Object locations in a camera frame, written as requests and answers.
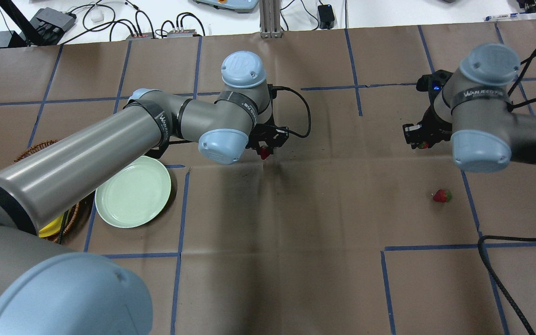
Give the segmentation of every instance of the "robotic arm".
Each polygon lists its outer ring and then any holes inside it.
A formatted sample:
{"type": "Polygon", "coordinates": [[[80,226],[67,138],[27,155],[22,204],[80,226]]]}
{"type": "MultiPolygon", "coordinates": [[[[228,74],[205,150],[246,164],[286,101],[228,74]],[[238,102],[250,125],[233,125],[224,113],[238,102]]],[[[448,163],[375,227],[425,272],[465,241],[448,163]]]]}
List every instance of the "robotic arm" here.
{"type": "Polygon", "coordinates": [[[520,68],[515,51],[483,44],[453,74],[423,76],[417,90],[428,91],[430,106],[417,125],[402,126],[414,148],[452,140],[453,159],[468,172],[494,172],[510,161],[536,164],[536,116],[509,110],[506,85],[520,68]]]}
{"type": "Polygon", "coordinates": [[[280,147],[289,131],[274,125],[275,87],[260,58],[239,51],[221,70],[214,104],[138,89],[121,112],[0,171],[1,335],[150,332],[151,298],[137,275],[34,235],[140,155],[160,157],[170,136],[223,164],[246,147],[280,147]]]}

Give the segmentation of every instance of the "woven basket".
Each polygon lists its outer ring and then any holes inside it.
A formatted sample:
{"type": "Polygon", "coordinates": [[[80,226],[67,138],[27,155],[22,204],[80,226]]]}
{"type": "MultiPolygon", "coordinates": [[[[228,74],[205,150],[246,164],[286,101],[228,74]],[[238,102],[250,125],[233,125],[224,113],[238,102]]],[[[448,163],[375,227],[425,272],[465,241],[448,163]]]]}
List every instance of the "woven basket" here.
{"type": "MultiPolygon", "coordinates": [[[[45,142],[41,142],[41,143],[38,143],[38,144],[34,144],[34,146],[31,146],[26,151],[24,151],[13,162],[17,163],[17,162],[21,161],[22,159],[25,159],[26,157],[29,157],[30,155],[33,155],[33,154],[43,150],[44,148],[47,148],[48,146],[51,146],[51,145],[53,145],[53,144],[55,144],[57,142],[59,142],[59,140],[50,140],[50,141],[45,141],[45,142]]],[[[74,228],[74,226],[76,226],[76,222],[77,222],[78,218],[80,217],[79,214],[80,214],[80,203],[77,203],[74,206],[72,206],[72,208],[69,209],[69,212],[67,214],[66,226],[63,229],[63,236],[67,236],[67,234],[70,231],[72,231],[72,228],[74,228]]],[[[49,241],[58,243],[59,242],[59,237],[60,237],[59,233],[56,233],[56,234],[53,234],[51,236],[47,236],[47,237],[43,237],[43,238],[45,238],[45,239],[47,239],[49,241]]]]}

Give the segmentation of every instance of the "light green plate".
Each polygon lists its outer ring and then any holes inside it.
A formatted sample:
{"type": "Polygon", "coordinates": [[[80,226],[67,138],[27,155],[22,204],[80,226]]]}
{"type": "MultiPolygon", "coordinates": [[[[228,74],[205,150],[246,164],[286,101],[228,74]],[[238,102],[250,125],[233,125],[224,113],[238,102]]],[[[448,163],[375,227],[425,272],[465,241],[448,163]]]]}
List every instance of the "light green plate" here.
{"type": "Polygon", "coordinates": [[[94,203],[106,223],[133,228],[157,216],[170,194],[167,168],[156,159],[142,156],[99,186],[94,203]]]}

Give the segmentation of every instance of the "light blue joint cap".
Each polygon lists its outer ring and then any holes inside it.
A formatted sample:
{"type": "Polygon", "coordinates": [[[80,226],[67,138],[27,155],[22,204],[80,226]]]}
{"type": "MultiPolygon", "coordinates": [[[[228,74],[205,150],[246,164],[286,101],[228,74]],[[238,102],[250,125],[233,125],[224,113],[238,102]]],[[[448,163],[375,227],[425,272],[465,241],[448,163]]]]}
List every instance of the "light blue joint cap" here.
{"type": "Polygon", "coordinates": [[[453,133],[451,140],[455,164],[466,172],[495,172],[510,163],[508,144],[488,132],[466,129],[453,133]]]}
{"type": "Polygon", "coordinates": [[[198,150],[204,157],[220,164],[239,161],[249,137],[236,129],[215,129],[200,136],[198,150]]]}
{"type": "Polygon", "coordinates": [[[512,48],[497,43],[475,47],[460,62],[460,72],[466,78],[495,87],[511,83],[520,68],[521,61],[517,53],[512,48]]]}
{"type": "Polygon", "coordinates": [[[262,59],[251,51],[237,51],[228,55],[221,72],[223,82],[235,88],[252,88],[266,80],[262,59]]]}
{"type": "Polygon", "coordinates": [[[128,100],[132,99],[140,99],[144,94],[152,91],[160,91],[159,89],[150,89],[150,88],[138,88],[134,93],[132,93],[132,96],[128,98],[128,100]]]}

